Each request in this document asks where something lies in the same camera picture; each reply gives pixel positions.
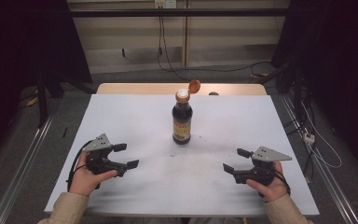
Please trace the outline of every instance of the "electrical outlet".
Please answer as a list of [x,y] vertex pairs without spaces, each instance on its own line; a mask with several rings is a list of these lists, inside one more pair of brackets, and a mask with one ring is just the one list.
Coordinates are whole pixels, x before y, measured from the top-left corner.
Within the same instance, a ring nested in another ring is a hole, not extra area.
[[166,0],[165,8],[176,8],[176,0]]
[[303,140],[304,140],[304,142],[312,145],[315,142],[315,135],[310,134],[310,133],[304,133]]
[[155,0],[156,8],[165,8],[166,0]]

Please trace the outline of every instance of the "table surface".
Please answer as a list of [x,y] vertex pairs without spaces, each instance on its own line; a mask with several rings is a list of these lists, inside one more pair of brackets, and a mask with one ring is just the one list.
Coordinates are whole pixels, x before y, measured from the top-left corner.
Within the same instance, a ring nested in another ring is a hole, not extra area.
[[[263,86],[201,84],[201,95],[192,95],[190,99],[194,110],[192,139],[188,144],[178,146],[172,140],[171,110],[175,92],[186,86],[185,83],[101,85],[98,94],[91,97],[45,211],[51,212],[59,194],[66,190],[67,174],[81,146],[106,133],[112,144],[128,144],[127,150],[111,153],[109,160],[121,163],[140,160],[140,163],[123,177],[105,181],[100,189],[94,190],[87,214],[142,217],[265,215],[263,201],[257,193],[236,184],[233,176],[223,171],[223,163],[236,170],[253,168],[252,161],[237,155],[236,149],[256,151],[260,146],[293,158],[282,162],[292,187],[292,198],[304,215],[319,214]],[[210,91],[221,95],[205,96]]]
[[[173,94],[179,89],[187,89],[187,83],[103,83],[97,94]],[[267,95],[260,84],[214,84],[202,83],[197,95]]]

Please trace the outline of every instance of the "hand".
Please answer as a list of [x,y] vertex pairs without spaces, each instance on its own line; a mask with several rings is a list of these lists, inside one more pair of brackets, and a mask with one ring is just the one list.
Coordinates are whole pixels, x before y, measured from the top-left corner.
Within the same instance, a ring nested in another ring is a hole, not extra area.
[[[275,170],[283,174],[282,172],[282,165],[278,161],[273,162]],[[274,178],[272,183],[268,186],[264,186],[252,179],[247,179],[246,184],[249,185],[252,189],[257,190],[258,192],[262,193],[266,198],[267,202],[271,203],[287,193],[286,185],[278,178]]]
[[117,176],[117,171],[113,170],[100,175],[95,175],[85,166],[86,158],[87,152],[82,152],[76,166],[76,169],[78,167],[81,168],[74,173],[74,178],[72,180],[71,188],[69,188],[69,192],[89,197],[99,183]]

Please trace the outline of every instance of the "finger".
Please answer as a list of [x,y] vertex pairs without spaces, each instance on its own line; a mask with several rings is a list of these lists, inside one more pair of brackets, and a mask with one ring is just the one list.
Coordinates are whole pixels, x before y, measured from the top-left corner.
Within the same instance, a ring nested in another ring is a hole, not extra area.
[[278,171],[279,173],[283,174],[282,164],[279,161],[274,162],[274,167],[275,167],[276,171]]
[[249,185],[252,189],[257,190],[258,192],[265,194],[267,187],[258,183],[257,181],[254,181],[253,179],[247,179],[246,184]]
[[117,176],[117,171],[116,170],[112,170],[112,171],[108,171],[105,173],[102,173],[100,175],[96,175],[95,179],[98,181],[98,183],[103,182],[104,180],[110,179],[112,177]]
[[87,159],[87,152],[81,152],[79,155],[79,160],[77,162],[77,167],[85,165],[86,164],[86,159]]

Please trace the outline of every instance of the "brown glass bottle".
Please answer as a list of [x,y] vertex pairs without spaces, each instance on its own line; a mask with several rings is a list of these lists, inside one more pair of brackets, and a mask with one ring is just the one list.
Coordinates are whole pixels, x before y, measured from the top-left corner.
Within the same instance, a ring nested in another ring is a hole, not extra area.
[[173,141],[184,145],[191,137],[191,117],[193,109],[188,103],[189,93],[187,90],[179,90],[176,93],[176,105],[172,109],[173,116]]

